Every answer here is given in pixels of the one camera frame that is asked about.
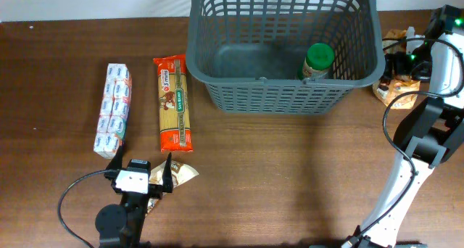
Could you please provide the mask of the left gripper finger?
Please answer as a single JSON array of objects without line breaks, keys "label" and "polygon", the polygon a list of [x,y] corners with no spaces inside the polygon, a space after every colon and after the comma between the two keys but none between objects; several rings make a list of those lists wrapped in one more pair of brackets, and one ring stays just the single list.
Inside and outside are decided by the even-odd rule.
[{"label": "left gripper finger", "polygon": [[115,156],[111,159],[107,170],[120,170],[123,165],[123,145],[120,145],[115,153]]},{"label": "left gripper finger", "polygon": [[165,161],[165,166],[162,173],[162,191],[165,193],[173,192],[173,177],[171,170],[172,153],[170,152]]}]

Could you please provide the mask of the orange snack bag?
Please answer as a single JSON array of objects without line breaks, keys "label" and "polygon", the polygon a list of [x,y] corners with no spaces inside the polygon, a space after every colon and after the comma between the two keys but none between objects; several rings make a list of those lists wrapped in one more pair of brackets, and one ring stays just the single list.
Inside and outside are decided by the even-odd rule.
[{"label": "orange snack bag", "polygon": [[[390,29],[384,38],[390,39],[383,41],[383,47],[389,46],[394,43],[395,39],[413,38],[415,36],[415,28],[409,27],[407,30]],[[409,52],[406,44],[397,45],[393,48],[387,49],[384,52],[386,62],[386,77],[380,78],[372,85],[374,95],[385,105],[388,106],[394,98],[400,94],[418,91],[420,88],[420,81],[413,80],[409,74],[397,74],[392,63],[392,57],[397,52]]]}]

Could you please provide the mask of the green lid seasoning jar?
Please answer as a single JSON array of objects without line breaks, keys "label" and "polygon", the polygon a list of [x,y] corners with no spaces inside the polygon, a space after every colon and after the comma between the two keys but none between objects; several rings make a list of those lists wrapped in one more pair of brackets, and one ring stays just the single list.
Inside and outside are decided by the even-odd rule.
[{"label": "green lid seasoning jar", "polygon": [[306,53],[302,63],[302,74],[305,78],[326,78],[334,63],[334,50],[324,43],[313,44]]}]

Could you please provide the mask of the green lid spice jar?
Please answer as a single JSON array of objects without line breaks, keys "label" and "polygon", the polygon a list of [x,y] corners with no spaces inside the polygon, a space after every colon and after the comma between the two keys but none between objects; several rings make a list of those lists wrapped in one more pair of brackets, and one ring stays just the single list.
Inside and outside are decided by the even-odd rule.
[{"label": "green lid spice jar", "polygon": [[299,80],[303,80],[303,79],[305,78],[305,77],[303,76],[303,74],[302,74],[302,68],[301,68],[301,67],[300,67],[300,68],[298,69],[298,71],[297,71],[297,78],[298,78]]}]

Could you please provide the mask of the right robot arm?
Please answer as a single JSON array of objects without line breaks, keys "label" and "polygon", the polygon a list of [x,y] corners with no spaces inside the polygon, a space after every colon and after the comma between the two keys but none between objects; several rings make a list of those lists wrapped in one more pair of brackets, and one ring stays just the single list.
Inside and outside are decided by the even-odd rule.
[{"label": "right robot arm", "polygon": [[429,90],[388,137],[396,151],[394,166],[373,211],[342,248],[395,247],[419,189],[463,144],[463,10],[436,9],[420,40],[418,51],[431,55]]}]

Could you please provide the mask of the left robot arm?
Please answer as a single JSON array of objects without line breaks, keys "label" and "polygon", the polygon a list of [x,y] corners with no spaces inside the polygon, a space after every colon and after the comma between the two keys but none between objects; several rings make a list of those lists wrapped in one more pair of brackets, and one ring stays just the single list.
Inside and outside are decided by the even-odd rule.
[{"label": "left robot arm", "polygon": [[140,247],[149,200],[161,199],[163,194],[173,191],[171,154],[165,160],[161,184],[155,184],[149,181],[150,162],[132,159],[123,167],[123,150],[122,146],[117,149],[104,172],[121,200],[103,207],[96,216],[100,247]]}]

